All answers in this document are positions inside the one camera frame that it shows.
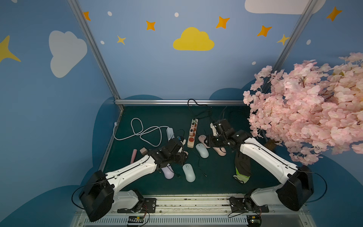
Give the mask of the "white power strip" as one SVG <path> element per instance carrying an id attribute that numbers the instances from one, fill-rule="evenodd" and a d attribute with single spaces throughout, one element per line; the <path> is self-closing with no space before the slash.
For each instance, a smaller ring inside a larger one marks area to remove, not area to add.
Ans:
<path id="1" fill-rule="evenodd" d="M 166 134 L 167 134 L 168 141 L 170 141 L 171 139 L 174 139 L 175 138 L 174 130 L 171 127 L 167 127 Z"/>

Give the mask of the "pink charger adapter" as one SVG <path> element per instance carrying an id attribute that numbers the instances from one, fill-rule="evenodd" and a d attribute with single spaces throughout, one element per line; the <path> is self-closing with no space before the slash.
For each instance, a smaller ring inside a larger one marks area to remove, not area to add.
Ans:
<path id="1" fill-rule="evenodd" d="M 144 156 L 144 155 L 147 155 L 148 153 L 148 150 L 146 148 L 142 148 L 140 149 L 140 153 Z"/>

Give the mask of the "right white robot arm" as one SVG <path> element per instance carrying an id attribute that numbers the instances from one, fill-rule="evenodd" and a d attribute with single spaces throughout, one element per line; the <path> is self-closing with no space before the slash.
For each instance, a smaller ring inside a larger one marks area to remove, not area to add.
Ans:
<path id="1" fill-rule="evenodd" d="M 261 145 L 252 135 L 243 130 L 235 131 L 226 119 L 211 123 L 213 133 L 208 135 L 205 143 L 209 147 L 226 147 L 238 149 L 267 171 L 278 181 L 279 185 L 257 188 L 245 195 L 248 208 L 264 205 L 284 205 L 292 211 L 299 211 L 314 193 L 313 176 L 307 166 L 297 165 L 281 158 Z"/>

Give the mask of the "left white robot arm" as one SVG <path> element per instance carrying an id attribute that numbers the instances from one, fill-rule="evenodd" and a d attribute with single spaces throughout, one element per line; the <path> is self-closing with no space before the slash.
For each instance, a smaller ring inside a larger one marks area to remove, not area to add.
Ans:
<path id="1" fill-rule="evenodd" d="M 106 174 L 101 170 L 93 173 L 78 196 L 88 219 L 95 222 L 111 210 L 139 210 L 143 199 L 140 193 L 130 190 L 122 196 L 116 194 L 139 178 L 167 165 L 184 165 L 188 158 L 187 152 L 183 151 L 186 143 L 184 137 L 172 138 L 165 146 L 146 151 L 141 159 L 124 168 Z"/>

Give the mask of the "purple wireless mouse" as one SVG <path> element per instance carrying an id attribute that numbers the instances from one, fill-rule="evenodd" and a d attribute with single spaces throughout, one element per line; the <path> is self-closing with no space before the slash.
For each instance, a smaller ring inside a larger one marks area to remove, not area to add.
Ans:
<path id="1" fill-rule="evenodd" d="M 166 166 L 161 169 L 166 179 L 172 179 L 175 175 L 173 169 L 170 166 Z"/>

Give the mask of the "cream red power strip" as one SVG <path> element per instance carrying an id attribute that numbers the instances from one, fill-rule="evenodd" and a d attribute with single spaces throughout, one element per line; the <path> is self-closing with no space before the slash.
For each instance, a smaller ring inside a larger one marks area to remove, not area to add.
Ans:
<path id="1" fill-rule="evenodd" d="M 197 127 L 198 127 L 198 119 L 193 118 L 192 122 L 191 122 L 191 127 L 189 129 L 189 137 L 188 137 L 188 141 L 187 141 L 187 147 L 188 148 L 193 148 L 194 144 L 195 144 L 195 137 L 196 137 L 196 131 L 197 131 Z"/>

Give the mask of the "light green wireless mouse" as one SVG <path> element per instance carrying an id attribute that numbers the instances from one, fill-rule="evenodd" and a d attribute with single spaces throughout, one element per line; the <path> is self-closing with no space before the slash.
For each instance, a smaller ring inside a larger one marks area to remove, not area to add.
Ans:
<path id="1" fill-rule="evenodd" d="M 191 164 L 184 164 L 182 166 L 182 169 L 184 171 L 185 178 L 188 182 L 192 183 L 196 180 L 196 176 Z"/>

